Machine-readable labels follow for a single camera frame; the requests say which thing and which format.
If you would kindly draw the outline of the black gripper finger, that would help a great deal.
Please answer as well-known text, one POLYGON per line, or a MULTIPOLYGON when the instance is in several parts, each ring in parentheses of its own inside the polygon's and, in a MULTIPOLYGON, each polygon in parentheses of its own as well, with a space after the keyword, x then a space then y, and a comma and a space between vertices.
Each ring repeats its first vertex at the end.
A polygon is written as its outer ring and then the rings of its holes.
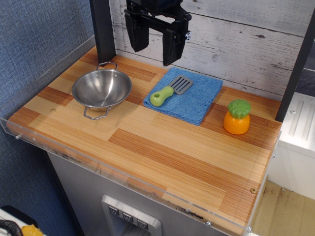
POLYGON ((142 51, 149 45, 149 27, 144 15, 125 10, 126 29, 131 47, 135 52, 142 51))
POLYGON ((189 32, 188 25, 188 21, 163 23, 162 55, 164 66, 169 66, 181 58, 187 38, 186 34, 189 32))

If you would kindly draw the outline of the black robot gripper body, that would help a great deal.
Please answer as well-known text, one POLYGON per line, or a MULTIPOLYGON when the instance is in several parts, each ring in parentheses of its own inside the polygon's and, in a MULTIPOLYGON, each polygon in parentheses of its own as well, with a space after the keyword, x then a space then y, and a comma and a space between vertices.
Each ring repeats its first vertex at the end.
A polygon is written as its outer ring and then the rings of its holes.
POLYGON ((191 15, 181 7, 180 0, 128 0, 126 9, 144 15, 147 26, 162 33, 163 23, 190 21, 191 15))

